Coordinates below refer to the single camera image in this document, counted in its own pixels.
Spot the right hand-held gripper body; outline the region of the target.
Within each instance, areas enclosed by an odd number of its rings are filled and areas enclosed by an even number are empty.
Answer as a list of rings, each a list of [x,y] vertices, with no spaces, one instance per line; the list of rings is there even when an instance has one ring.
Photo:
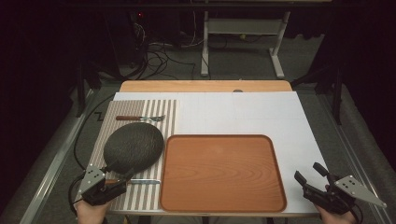
[[[323,191],[306,182],[303,183],[303,196],[311,203],[337,215],[343,215],[352,210],[356,200],[361,200],[383,208],[387,204],[363,186],[353,175],[339,178],[327,175],[329,187]]]

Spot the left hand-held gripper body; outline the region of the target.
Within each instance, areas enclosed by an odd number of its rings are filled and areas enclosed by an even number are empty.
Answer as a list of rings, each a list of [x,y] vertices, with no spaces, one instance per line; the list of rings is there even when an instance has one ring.
[[[125,192],[125,181],[106,182],[106,169],[90,164],[80,183],[78,193],[92,206],[112,201]]]

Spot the dark round textured plate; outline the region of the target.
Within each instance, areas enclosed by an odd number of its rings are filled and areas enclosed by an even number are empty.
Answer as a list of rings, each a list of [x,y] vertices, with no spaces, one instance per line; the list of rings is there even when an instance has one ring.
[[[125,175],[131,169],[140,173],[152,166],[163,154],[164,139],[155,126],[134,122],[118,128],[104,146],[106,165],[117,161],[117,174]]]

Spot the wooden-handled fork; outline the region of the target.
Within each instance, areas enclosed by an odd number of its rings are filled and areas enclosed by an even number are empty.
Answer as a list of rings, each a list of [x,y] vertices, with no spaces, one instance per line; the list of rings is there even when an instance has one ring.
[[[165,119],[165,115],[159,117],[143,117],[143,116],[116,116],[116,120],[149,120],[149,121],[162,121]]]

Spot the brown wooden tray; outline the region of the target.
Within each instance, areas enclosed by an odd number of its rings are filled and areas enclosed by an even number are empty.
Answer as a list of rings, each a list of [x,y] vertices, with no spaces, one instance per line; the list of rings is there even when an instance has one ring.
[[[287,199],[272,140],[180,134],[166,143],[160,206],[180,213],[280,213]]]

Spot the person's left hand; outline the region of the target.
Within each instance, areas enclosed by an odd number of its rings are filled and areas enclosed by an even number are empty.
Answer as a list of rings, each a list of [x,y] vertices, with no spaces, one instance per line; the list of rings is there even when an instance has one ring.
[[[102,224],[110,203],[90,205],[85,201],[76,204],[78,224]]]

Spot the person's right hand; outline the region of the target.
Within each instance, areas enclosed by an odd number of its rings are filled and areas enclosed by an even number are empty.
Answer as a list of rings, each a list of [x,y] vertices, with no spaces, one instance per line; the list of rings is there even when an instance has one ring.
[[[315,205],[316,209],[320,214],[320,219],[324,224],[357,224],[356,218],[347,212],[343,215],[332,214],[326,211],[324,208]]]

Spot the striped beige placemat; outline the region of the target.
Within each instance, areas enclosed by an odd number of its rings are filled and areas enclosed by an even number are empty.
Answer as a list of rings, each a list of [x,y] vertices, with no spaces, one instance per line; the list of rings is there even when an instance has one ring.
[[[165,147],[167,138],[173,135],[176,129],[177,106],[178,101],[176,100],[130,100],[110,102],[87,167],[92,164],[98,168],[106,169],[103,156],[106,140],[118,128],[126,124],[144,122],[155,126],[163,134]],[[159,117],[163,115],[165,115],[165,119],[158,122],[149,120],[116,120],[116,116]],[[163,174],[163,154],[148,169],[134,174],[132,179],[161,180]],[[106,172],[106,179],[121,179],[122,176],[123,175],[115,172]],[[110,211],[119,214],[157,212],[160,210],[160,191],[161,184],[127,185],[125,186],[125,192],[123,194],[110,201]]]

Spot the black metal stand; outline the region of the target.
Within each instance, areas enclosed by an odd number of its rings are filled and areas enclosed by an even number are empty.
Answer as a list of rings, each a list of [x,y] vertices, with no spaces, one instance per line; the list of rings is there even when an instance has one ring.
[[[300,84],[315,83],[315,93],[332,95],[332,117],[338,125],[341,124],[340,110],[342,103],[342,86],[343,74],[341,67],[330,64],[325,65],[314,71],[308,72],[306,75],[293,80],[290,85],[295,88]]]
[[[101,88],[97,67],[92,61],[79,63],[77,67],[78,118],[82,115],[86,107],[86,85],[92,90],[99,90]]]

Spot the white table cover board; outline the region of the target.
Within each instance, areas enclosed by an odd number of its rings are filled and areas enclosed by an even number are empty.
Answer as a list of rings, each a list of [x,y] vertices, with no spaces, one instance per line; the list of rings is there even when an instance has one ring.
[[[296,92],[118,92],[114,99],[178,101],[176,134],[255,133],[270,137],[287,198],[281,215],[317,214],[294,179],[294,173],[300,172],[311,184],[325,185],[312,168],[323,157]]]

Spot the black equipment with red light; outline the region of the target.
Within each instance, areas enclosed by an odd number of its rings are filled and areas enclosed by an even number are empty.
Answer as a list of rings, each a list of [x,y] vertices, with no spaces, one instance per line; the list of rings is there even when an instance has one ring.
[[[126,12],[127,20],[127,52],[129,63],[142,63],[147,51],[146,31],[136,21],[136,14]]]

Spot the aluminium floor rail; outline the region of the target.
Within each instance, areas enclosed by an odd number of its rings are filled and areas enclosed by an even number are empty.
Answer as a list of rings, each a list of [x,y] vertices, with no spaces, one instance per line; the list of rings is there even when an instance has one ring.
[[[72,109],[40,154],[38,165],[42,167],[42,175],[34,176],[38,185],[35,187],[35,194],[30,198],[19,224],[36,223],[71,152],[71,147],[76,141],[78,131],[87,116],[87,109],[92,105],[96,95],[97,91],[93,90],[88,90],[83,94],[86,104],[81,114],[78,116],[78,111]]]
[[[364,222],[370,223],[370,218],[373,218],[373,223],[396,224],[396,173],[377,145],[353,100],[348,94],[342,97],[341,123],[338,124],[332,114],[331,98],[326,95],[319,95],[318,98],[342,142],[341,149],[348,168],[388,205],[386,208],[369,205],[371,214],[364,216]]]

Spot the white metal desk frame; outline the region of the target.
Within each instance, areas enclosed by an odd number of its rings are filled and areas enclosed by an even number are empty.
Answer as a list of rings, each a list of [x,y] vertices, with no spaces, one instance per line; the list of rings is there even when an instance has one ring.
[[[214,19],[204,15],[203,49],[201,59],[201,76],[209,75],[208,37],[210,35],[275,35],[276,44],[268,49],[276,77],[285,77],[278,58],[278,52],[289,23],[290,12],[284,13],[282,19],[253,20],[253,19]]]

